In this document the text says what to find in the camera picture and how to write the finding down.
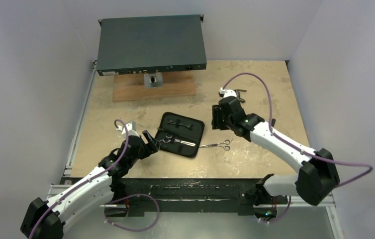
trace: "robotic arm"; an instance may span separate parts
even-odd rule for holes
[[[126,175],[129,169],[139,160],[158,152],[160,143],[156,141],[148,131],[143,131],[143,135],[148,143],[138,135],[135,130],[135,123],[126,124],[128,128],[129,144],[126,152],[121,160],[108,172],[105,169],[110,167],[117,158],[122,154],[123,145],[120,149],[113,150],[108,156],[103,158],[98,167],[95,167],[87,176],[78,181],[72,187],[59,195],[51,197],[48,201],[42,201],[40,198],[31,202],[26,211],[24,220],[20,227],[21,232],[29,238],[35,224],[54,203],[58,203],[53,211],[51,211],[35,229],[33,239],[61,239],[70,227],[72,227],[79,219],[86,216],[100,205],[110,202],[114,195],[124,195],[121,187],[116,187],[115,181],[118,181]],[[94,175],[104,172],[99,177],[92,179]],[[60,198],[70,193],[65,200]]]
[[[307,203],[316,206],[337,187],[340,179],[334,164],[303,154],[304,151],[313,152],[314,155],[333,159],[328,150],[323,148],[316,151],[301,145],[276,129],[270,132],[269,123],[262,117],[245,113],[234,90],[221,88],[219,94],[223,99],[218,105],[212,106],[212,129],[232,130],[237,136],[271,151],[297,173],[290,176],[269,174],[264,177],[257,183],[258,201],[279,195],[300,196]],[[301,151],[282,142],[274,133]]]

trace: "sticker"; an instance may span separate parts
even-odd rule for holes
[[[103,76],[114,76],[116,74],[115,71],[104,71],[102,73]]]

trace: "wooden plank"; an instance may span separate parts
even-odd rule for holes
[[[146,88],[144,74],[114,77],[113,102],[139,101],[196,94],[195,81],[190,71],[163,73],[162,87]]]
[[[267,83],[273,98],[275,128],[303,145],[308,145],[299,108],[284,61],[208,61],[207,69],[191,71],[196,95],[177,98],[112,102],[113,77],[98,77],[86,113],[76,151],[72,177],[86,176],[109,152],[120,147],[123,138],[113,126],[114,119],[133,120],[137,131],[155,135],[164,112],[174,112],[205,122],[203,144],[233,139],[231,150],[201,148],[196,158],[185,158],[160,151],[139,160],[126,177],[158,178],[259,178],[268,173],[289,175],[294,171],[269,151],[237,137],[230,130],[211,129],[211,106],[221,99],[218,90],[232,76],[252,72]],[[268,120],[267,94],[262,84],[251,76],[234,80],[229,89],[246,89],[242,104],[246,113],[256,113]]]

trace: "table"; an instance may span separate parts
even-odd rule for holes
[[[112,102],[113,77],[97,76],[90,92],[80,137],[75,148],[71,177],[86,176],[124,138],[113,126],[114,119],[137,123],[137,131],[154,136],[164,112],[173,112],[205,122],[201,144],[233,139],[231,150],[200,148],[196,158],[160,151],[139,160],[126,177],[142,178],[262,178],[269,173],[293,174],[294,171],[266,149],[237,137],[230,130],[211,129],[211,106],[220,100],[218,90],[240,72],[261,76],[273,100],[275,128],[303,145],[308,145],[303,122],[284,61],[208,61],[206,70],[190,71],[196,95],[136,102]],[[228,89],[246,89],[242,104],[246,113],[268,120],[269,105],[262,84],[251,76],[241,76]]]

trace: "scissors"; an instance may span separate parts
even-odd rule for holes
[[[163,142],[163,143],[169,143],[171,140],[171,138],[173,138],[173,135],[171,133],[167,133],[166,134],[166,138],[164,139],[161,139],[160,142]],[[196,144],[195,143],[192,143],[192,142],[187,142],[187,141],[184,141],[184,140],[180,140],[180,139],[177,139],[175,138],[175,142],[177,143],[182,143],[182,144],[185,144],[185,145],[189,145],[189,146],[192,146],[192,147],[195,147]]]
[[[226,139],[222,143],[212,143],[212,144],[201,145],[200,148],[222,147],[224,150],[230,151],[230,142],[231,140]]]

